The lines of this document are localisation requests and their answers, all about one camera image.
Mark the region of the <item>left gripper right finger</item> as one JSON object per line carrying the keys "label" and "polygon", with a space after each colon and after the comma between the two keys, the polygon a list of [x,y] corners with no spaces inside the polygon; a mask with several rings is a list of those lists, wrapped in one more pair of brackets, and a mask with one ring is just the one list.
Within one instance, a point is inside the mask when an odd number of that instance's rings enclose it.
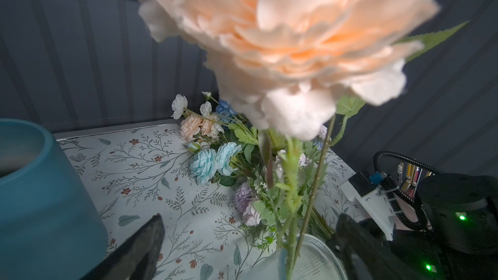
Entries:
{"label": "left gripper right finger", "polygon": [[342,261],[349,279],[423,279],[347,214],[338,218],[326,245]]}

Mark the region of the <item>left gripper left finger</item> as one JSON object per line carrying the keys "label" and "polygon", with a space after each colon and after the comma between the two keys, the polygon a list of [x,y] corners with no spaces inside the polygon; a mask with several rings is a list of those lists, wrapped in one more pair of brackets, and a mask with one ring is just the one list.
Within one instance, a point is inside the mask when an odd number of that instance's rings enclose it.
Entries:
{"label": "left gripper left finger", "polygon": [[153,279],[164,237],[165,228],[162,217],[154,215],[83,278]]}

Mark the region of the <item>clear glass vase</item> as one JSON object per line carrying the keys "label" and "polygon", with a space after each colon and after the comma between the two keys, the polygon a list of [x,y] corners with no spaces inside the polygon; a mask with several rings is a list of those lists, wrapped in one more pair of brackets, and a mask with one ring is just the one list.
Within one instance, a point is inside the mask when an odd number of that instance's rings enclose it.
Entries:
{"label": "clear glass vase", "polygon": [[[254,280],[288,279],[286,262],[287,250],[279,249],[250,270],[243,272],[240,278]],[[305,235],[291,279],[347,280],[347,278],[342,263],[331,249],[320,239],[312,235]]]}

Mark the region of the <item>peach peony stem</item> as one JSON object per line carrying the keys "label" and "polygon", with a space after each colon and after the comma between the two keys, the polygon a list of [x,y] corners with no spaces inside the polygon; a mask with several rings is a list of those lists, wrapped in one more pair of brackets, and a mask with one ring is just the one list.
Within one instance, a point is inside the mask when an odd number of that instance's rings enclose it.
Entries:
{"label": "peach peony stem", "polygon": [[220,98],[260,132],[285,138],[286,200],[279,242],[293,277],[305,234],[298,227],[302,143],[315,139],[343,97],[381,106],[407,84],[404,67],[424,49],[409,34],[440,10],[437,0],[138,0],[156,41],[181,36],[206,52]]}

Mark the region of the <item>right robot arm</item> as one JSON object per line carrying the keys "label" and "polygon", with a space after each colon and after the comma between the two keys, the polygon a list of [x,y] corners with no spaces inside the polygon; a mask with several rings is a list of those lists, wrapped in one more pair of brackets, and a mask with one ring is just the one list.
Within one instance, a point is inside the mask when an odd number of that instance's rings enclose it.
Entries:
{"label": "right robot arm", "polygon": [[431,229],[396,230],[390,251],[423,279],[496,279],[497,177],[429,176],[418,195]]}

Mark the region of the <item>teal ceramic vase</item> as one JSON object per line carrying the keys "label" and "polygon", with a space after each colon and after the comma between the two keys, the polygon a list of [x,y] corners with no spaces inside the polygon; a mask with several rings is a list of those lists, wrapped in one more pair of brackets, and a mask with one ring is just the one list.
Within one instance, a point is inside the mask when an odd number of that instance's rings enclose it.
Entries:
{"label": "teal ceramic vase", "polygon": [[1,278],[80,279],[103,259],[108,235],[53,135],[1,120]]}

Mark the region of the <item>coloured pencils bunch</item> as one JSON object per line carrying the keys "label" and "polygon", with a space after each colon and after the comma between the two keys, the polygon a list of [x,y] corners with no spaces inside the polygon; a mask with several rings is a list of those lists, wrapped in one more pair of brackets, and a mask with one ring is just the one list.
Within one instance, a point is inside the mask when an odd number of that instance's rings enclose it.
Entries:
{"label": "coloured pencils bunch", "polygon": [[413,199],[418,188],[418,183],[433,173],[427,169],[411,163],[400,162],[397,168],[398,184],[403,193]]}

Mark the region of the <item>light blue flower stem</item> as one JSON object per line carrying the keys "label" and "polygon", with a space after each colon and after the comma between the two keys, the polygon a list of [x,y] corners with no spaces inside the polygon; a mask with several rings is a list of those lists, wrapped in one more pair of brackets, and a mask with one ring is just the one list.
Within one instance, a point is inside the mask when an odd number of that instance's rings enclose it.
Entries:
{"label": "light blue flower stem", "polygon": [[232,159],[242,151],[241,145],[229,142],[221,145],[218,150],[203,149],[194,155],[189,172],[198,185],[207,184],[218,173],[230,177],[236,170]]}

